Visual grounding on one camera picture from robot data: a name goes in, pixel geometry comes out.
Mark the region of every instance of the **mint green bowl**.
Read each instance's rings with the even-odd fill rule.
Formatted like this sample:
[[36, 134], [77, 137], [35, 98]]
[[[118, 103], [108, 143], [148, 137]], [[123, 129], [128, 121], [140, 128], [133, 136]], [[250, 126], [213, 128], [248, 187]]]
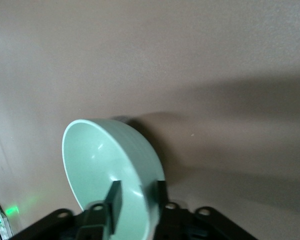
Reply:
[[82, 210], [104, 200], [112, 182], [121, 180], [122, 209], [111, 240], [147, 239], [159, 220], [153, 185], [165, 177], [156, 152], [139, 132], [116, 120], [75, 120], [64, 131], [62, 157]]

